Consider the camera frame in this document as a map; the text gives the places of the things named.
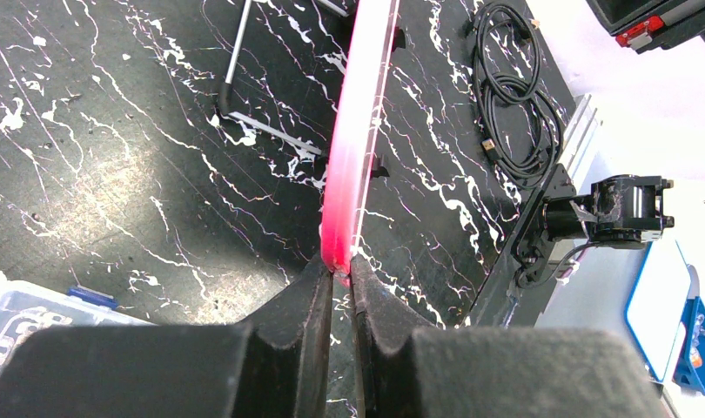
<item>red translucent strip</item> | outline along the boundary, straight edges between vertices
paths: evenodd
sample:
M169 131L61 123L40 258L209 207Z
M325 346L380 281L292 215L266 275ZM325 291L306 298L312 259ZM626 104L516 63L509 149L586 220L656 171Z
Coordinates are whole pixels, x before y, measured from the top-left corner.
M322 260L338 277L358 245L398 12L399 0L358 4L322 211Z

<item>marble-patterned tabletop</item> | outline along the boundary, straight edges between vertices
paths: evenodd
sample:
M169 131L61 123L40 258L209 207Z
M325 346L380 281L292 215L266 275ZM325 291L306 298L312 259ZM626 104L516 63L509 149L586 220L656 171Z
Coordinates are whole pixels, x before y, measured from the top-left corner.
M156 323L229 323L301 272L319 250L324 163L215 114L242 5L0 2L0 270L10 280L80 284ZM473 40L462 33L476 5L401 0L406 48L393 53L376 147L390 177L371 183L358 250L439 327L468 325L527 197L480 149ZM233 103L329 146L350 26L311 0L256 0ZM531 54L508 34L488 51L524 75ZM543 55L540 88L566 124L573 100ZM531 115L500 112L513 153L527 152ZM335 301L328 402L350 416L338 381L352 352L335 331L349 330L343 289Z

